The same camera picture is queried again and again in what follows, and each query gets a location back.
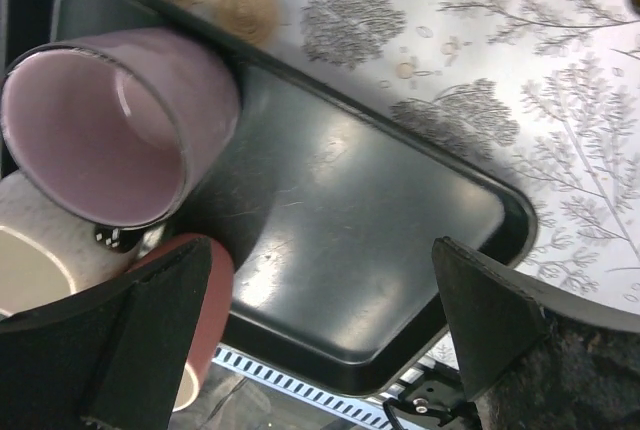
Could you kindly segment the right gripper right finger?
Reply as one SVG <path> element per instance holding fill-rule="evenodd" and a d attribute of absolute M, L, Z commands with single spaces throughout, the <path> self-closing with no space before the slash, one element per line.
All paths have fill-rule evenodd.
<path fill-rule="evenodd" d="M 432 249 L 464 393 L 484 429 L 636 429 L 639 317 L 449 237 Z"/>

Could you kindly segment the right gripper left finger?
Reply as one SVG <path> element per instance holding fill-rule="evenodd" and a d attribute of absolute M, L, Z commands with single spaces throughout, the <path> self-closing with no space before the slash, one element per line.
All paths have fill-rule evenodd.
<path fill-rule="evenodd" d="M 2 320 L 2 428 L 167 428 L 211 263 L 195 238 Z"/>

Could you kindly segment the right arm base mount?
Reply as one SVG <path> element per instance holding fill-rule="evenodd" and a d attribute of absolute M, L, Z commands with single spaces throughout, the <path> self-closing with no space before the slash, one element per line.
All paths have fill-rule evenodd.
<path fill-rule="evenodd" d="M 404 429 L 398 414 L 434 424 L 435 429 L 481 429 L 475 405 L 468 401 L 458 371 L 441 365 L 424 372 L 400 392 L 382 403 L 392 429 Z"/>

